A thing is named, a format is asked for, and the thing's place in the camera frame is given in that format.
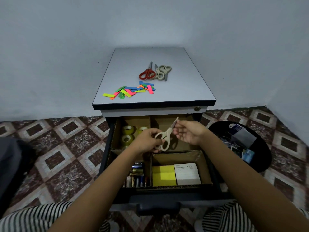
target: open drawer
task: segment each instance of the open drawer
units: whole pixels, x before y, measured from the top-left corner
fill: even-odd
[[[193,120],[192,115],[160,115],[141,117],[116,117],[109,120],[110,131],[100,167],[101,174],[112,161],[125,149],[120,141],[122,128],[131,126],[134,128],[133,139],[138,135],[140,127],[156,127],[165,131],[176,117],[179,119]],[[216,180],[213,165],[199,146],[184,143],[171,134],[170,147],[160,154],[144,153],[136,162],[144,163],[145,178],[147,184],[143,187],[122,187],[114,202],[115,210],[133,210],[136,208],[140,215],[154,215],[158,212],[165,214],[176,213],[180,207],[196,207],[203,202],[219,202],[227,197],[222,194]],[[198,168],[201,184],[198,185],[173,185],[153,186],[152,168],[158,165],[186,164],[195,162]]]

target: scissors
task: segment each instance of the scissors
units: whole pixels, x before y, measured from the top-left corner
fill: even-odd
[[[161,65],[159,66],[159,70],[164,73],[164,79],[168,80],[168,73],[172,70],[172,67]]]
[[[179,117],[176,118],[176,120],[172,123],[171,127],[168,128],[165,132],[160,132],[157,133],[157,135],[154,138],[157,138],[157,136],[159,136],[160,134],[162,134],[161,139],[165,139],[165,141],[167,141],[168,145],[166,146],[165,149],[163,149],[163,144],[161,146],[155,146],[155,149],[161,149],[162,151],[166,151],[169,146],[170,146],[170,141],[171,141],[171,133],[173,132],[173,128],[175,127],[176,121],[178,120]]]
[[[156,76],[156,73],[152,70],[152,62],[150,62],[149,67],[139,75],[141,80],[152,79]]]
[[[154,67],[155,67],[156,75],[152,79],[164,80],[164,73],[159,70],[159,68],[156,64],[155,64]]]

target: scissor blade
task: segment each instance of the scissor blade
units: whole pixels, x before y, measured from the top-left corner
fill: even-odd
[[[171,128],[172,128],[172,129],[175,127],[175,124],[176,124],[178,118],[179,118],[179,117],[177,117],[176,120],[174,121],[174,123],[172,123],[172,125],[171,125]]]

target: pink sticky note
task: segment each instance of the pink sticky note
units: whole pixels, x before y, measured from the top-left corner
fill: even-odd
[[[117,95],[120,93],[120,91],[119,92],[115,92],[114,93],[114,97],[113,98],[110,98],[110,99],[114,99],[115,97],[117,97]]]
[[[136,94],[136,92],[133,93],[133,92],[131,92],[131,90],[129,90],[129,89],[125,89],[125,91],[128,92],[129,95],[131,95],[131,96],[134,95],[134,94]]]
[[[148,91],[150,94],[153,94],[154,92],[152,91],[151,85],[147,85]]]

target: red scissors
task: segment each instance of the red scissors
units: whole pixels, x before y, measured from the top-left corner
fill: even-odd
[[[139,75],[141,80],[152,79],[155,77],[155,72],[152,70],[152,62],[150,62],[149,67]]]

